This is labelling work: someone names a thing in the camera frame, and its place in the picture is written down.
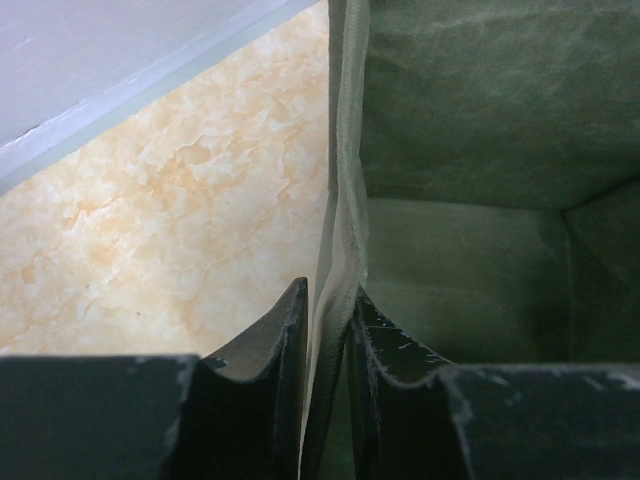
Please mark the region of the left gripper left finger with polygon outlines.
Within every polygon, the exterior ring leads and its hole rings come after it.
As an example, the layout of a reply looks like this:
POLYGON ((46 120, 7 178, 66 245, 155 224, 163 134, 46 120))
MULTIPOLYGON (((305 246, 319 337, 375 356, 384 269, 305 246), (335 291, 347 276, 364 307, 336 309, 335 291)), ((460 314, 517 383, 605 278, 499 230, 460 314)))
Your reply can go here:
POLYGON ((293 479, 308 284, 212 354, 9 356, 5 479, 293 479))

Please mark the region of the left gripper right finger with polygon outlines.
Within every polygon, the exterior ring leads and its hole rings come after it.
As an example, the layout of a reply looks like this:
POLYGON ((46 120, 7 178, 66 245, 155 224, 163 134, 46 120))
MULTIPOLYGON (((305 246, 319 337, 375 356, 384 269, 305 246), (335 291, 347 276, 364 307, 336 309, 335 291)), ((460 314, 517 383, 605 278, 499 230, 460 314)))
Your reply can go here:
POLYGON ((365 292, 347 329, 360 479, 635 479, 635 364, 455 364, 365 292))

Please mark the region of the green canvas bag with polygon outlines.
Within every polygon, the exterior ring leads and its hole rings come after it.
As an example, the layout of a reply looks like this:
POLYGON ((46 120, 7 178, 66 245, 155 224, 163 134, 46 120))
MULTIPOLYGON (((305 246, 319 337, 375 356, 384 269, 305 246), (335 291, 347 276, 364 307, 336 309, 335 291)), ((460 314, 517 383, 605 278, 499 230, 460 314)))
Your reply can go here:
POLYGON ((639 368, 639 5, 332 1, 299 475, 355 474, 360 292, 455 364, 639 368))

